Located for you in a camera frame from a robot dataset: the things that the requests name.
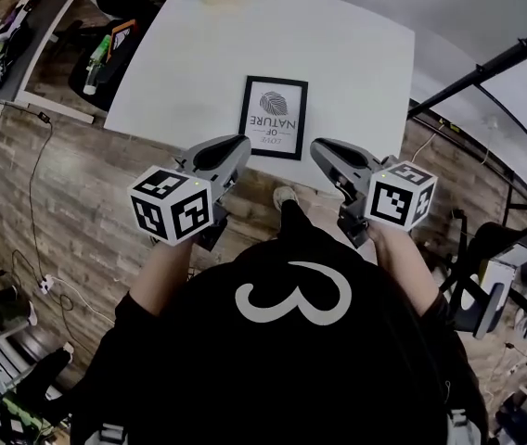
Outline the person's left forearm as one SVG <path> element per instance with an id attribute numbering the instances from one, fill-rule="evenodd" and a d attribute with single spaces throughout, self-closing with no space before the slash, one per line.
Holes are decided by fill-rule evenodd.
<path id="1" fill-rule="evenodd" d="M 159 316 L 187 281 L 192 248 L 192 238 L 176 246 L 157 243 L 130 289 L 131 298 L 145 311 Z"/>

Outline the green and clear bottle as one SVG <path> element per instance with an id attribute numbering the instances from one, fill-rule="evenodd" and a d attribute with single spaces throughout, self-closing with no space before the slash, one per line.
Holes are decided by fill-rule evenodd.
<path id="1" fill-rule="evenodd" d="M 87 76 L 84 83 L 83 93 L 85 95 L 94 95 L 97 88 L 97 75 L 102 68 L 102 60 L 109 51 L 111 36 L 105 35 L 100 44 L 93 51 L 86 67 Z"/>

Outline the grey side table white legs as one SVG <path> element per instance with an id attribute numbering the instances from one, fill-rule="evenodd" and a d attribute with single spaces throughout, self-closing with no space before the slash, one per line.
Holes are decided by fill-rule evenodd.
<path id="1" fill-rule="evenodd" d="M 95 117 L 92 115 L 27 90 L 36 63 L 73 2 L 74 0 L 40 0 L 31 12 L 27 22 L 32 30 L 32 41 L 14 63 L 0 87 L 0 102 L 16 104 L 23 108 L 33 105 L 88 124 L 94 121 Z"/>

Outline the person's black printed shirt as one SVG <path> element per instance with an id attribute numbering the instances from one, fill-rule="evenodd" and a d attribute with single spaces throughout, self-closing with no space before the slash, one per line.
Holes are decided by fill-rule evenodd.
<path id="1" fill-rule="evenodd" d="M 488 418 L 444 299 L 415 312 L 395 280 L 332 239 L 278 240 L 188 282 L 160 315 L 115 310 L 72 411 L 129 445 L 446 445 Z"/>

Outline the white and purple device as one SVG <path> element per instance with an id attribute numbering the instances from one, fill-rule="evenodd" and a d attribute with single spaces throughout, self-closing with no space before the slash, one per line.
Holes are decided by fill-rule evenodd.
<path id="1" fill-rule="evenodd" d="M 29 13 L 36 7 L 40 0 L 19 0 L 9 15 L 0 25 L 0 41 L 10 38 L 12 33 L 28 17 Z"/>

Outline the person's right forearm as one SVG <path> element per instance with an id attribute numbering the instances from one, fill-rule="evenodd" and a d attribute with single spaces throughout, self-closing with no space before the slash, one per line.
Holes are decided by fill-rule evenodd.
<path id="1" fill-rule="evenodd" d="M 409 298 L 415 311 L 423 316 L 438 298 L 439 287 L 408 232 L 371 222 L 372 239 L 378 266 L 390 274 Z"/>

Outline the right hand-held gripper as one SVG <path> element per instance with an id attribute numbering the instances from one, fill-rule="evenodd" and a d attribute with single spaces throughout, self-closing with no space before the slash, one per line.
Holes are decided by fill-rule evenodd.
<path id="1" fill-rule="evenodd" d="M 367 239 L 371 221 L 410 232 L 429 214 L 438 177 L 410 161 L 372 172 L 379 160 L 360 146 L 318 137 L 310 145 L 314 162 L 351 203 L 342 204 L 338 227 L 355 248 Z"/>

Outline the person's light shoe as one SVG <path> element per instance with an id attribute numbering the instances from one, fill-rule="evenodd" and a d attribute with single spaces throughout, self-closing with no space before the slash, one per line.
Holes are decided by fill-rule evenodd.
<path id="1" fill-rule="evenodd" d="M 292 201 L 297 205 L 300 204 L 296 192 L 290 186 L 277 187 L 273 192 L 273 203 L 278 211 L 282 210 L 282 206 L 285 202 Z"/>

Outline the green patterned bag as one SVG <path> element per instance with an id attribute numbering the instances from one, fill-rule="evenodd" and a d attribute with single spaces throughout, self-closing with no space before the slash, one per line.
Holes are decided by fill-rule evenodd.
<path id="1" fill-rule="evenodd" d="M 11 396 L 0 396 L 0 439 L 6 445 L 38 445 L 55 427 L 23 409 Z"/>

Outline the person's black trouser leg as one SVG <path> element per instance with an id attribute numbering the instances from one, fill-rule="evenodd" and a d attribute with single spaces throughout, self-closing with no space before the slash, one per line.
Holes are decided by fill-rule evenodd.
<path id="1" fill-rule="evenodd" d="M 342 247 L 330 234 L 315 227 L 305 215 L 300 205 L 289 199 L 281 204 L 280 229 L 277 240 L 290 254 L 321 254 Z"/>

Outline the black mesh office chair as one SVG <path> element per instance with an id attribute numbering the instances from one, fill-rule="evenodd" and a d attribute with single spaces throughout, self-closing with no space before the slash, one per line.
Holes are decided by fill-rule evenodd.
<path id="1" fill-rule="evenodd" d="M 462 221 L 463 232 L 456 260 L 445 263 L 451 272 L 440 290 L 450 294 L 454 328 L 481 339 L 495 330 L 508 300 L 527 317 L 527 298 L 512 287 L 517 272 L 527 266 L 527 228 L 487 222 L 468 238 L 465 213 L 454 210 L 453 217 Z M 527 324 L 523 336 L 527 338 Z"/>

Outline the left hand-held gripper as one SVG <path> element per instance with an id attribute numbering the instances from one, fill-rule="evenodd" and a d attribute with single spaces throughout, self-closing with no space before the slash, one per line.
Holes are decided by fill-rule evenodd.
<path id="1" fill-rule="evenodd" d="M 128 186 L 137 228 L 172 247 L 194 239 L 212 250 L 227 226 L 218 200 L 236 184 L 250 156 L 246 135 L 225 135 L 191 147 L 175 170 L 149 167 Z"/>

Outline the orange-edged flat panel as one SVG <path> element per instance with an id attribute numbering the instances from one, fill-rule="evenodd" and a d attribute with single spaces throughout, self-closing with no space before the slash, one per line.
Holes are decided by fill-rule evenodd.
<path id="1" fill-rule="evenodd" d="M 110 35 L 109 50 L 107 60 L 110 60 L 116 50 L 124 43 L 131 42 L 139 33 L 139 26 L 136 19 L 129 19 L 124 23 L 114 27 Z"/>

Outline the black framed nature picture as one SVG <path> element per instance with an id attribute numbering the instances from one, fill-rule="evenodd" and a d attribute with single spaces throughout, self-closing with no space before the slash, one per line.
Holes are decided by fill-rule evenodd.
<path id="1" fill-rule="evenodd" d="M 308 83 L 283 78 L 246 78 L 238 132 L 251 141 L 254 156 L 300 160 Z"/>

